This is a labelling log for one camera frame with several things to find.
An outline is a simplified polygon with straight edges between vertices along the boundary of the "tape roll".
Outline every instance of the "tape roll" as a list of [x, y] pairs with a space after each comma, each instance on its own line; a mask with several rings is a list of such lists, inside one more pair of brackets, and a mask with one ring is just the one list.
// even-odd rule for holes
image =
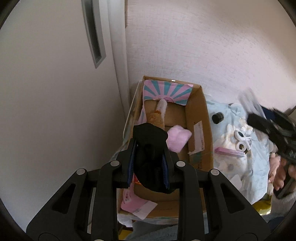
[[237, 150], [237, 151], [242, 151], [242, 152], [244, 152], [245, 150], [246, 150], [246, 143], [245, 142], [243, 142], [243, 141], [239, 141], [239, 142], [237, 142], [237, 144], [235, 145], [235, 149]]

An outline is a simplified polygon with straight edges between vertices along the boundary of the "brown cardboard box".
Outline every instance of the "brown cardboard box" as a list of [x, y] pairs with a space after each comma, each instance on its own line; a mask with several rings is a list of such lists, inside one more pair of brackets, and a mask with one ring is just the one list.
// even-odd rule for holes
[[[158, 78], [158, 77], [149, 77], [144, 76], [143, 81], [140, 85], [140, 93], [137, 99], [135, 109], [133, 111], [133, 125], [140, 117], [142, 110], [142, 89], [145, 80], [159, 80], [159, 81], [168, 81], [170, 79]], [[191, 84], [182, 81], [174, 81], [179, 84]], [[145, 101], [145, 110], [146, 113], [153, 112], [156, 109], [157, 101], [156, 100], [146, 100]], [[194, 129], [193, 126], [202, 122], [202, 131], [204, 136], [205, 148], [203, 151], [189, 156], [188, 152], [194, 151]], [[188, 98], [186, 106], [168, 102], [167, 110], [165, 113], [165, 130], [168, 131], [171, 127], [175, 125], [180, 125], [183, 128], [186, 128], [192, 132], [192, 136], [189, 139], [188, 143], [184, 146], [182, 151], [178, 153], [180, 160], [190, 163], [195, 168], [209, 171], [213, 168], [213, 144], [212, 144], [212, 133], [210, 128], [209, 115], [207, 111], [207, 105], [205, 97], [202, 92], [200, 85], [193, 84], [193, 89]], [[153, 192], [149, 189], [146, 189], [140, 184], [135, 184], [134, 193], [146, 200], [153, 201], [158, 205], [147, 218], [177, 218], [179, 211], [179, 190], [175, 190], [171, 194], [164, 194]], [[202, 195], [202, 204], [203, 210], [205, 211], [205, 203]], [[118, 207], [120, 207], [122, 196], [119, 195], [118, 198]], [[118, 210], [121, 214], [128, 214], [124, 210]]]

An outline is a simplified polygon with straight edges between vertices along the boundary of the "pink box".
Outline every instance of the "pink box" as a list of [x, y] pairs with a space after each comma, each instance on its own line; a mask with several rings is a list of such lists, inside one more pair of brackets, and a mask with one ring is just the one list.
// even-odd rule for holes
[[245, 153], [241, 151], [231, 150], [224, 147], [217, 147], [215, 153], [226, 156], [244, 157]]

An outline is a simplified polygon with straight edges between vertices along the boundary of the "pink fluffy object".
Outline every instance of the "pink fluffy object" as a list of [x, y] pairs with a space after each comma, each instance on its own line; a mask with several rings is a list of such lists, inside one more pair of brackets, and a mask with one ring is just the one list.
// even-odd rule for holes
[[173, 126], [168, 130], [167, 146], [168, 149], [179, 153], [192, 136], [190, 130], [186, 130], [181, 126]]

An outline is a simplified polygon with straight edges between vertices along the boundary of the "silver screw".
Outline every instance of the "silver screw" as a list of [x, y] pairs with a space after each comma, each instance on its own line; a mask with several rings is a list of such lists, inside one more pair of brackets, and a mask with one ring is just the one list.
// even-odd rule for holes
[[112, 161], [111, 166], [116, 167], [119, 165], [119, 161]]
[[219, 172], [217, 169], [212, 169], [212, 170], [211, 170], [211, 174], [214, 175], [214, 176], [219, 175], [219, 173], [220, 173], [220, 172]]
[[84, 170], [83, 168], [79, 168], [79, 169], [76, 171], [76, 173], [77, 173], [78, 175], [82, 175], [82, 174], [85, 173], [85, 170]]
[[178, 161], [178, 162], [177, 162], [177, 166], [178, 166], [178, 167], [184, 167], [184, 166], [185, 166], [185, 162], [183, 162], [183, 161]]

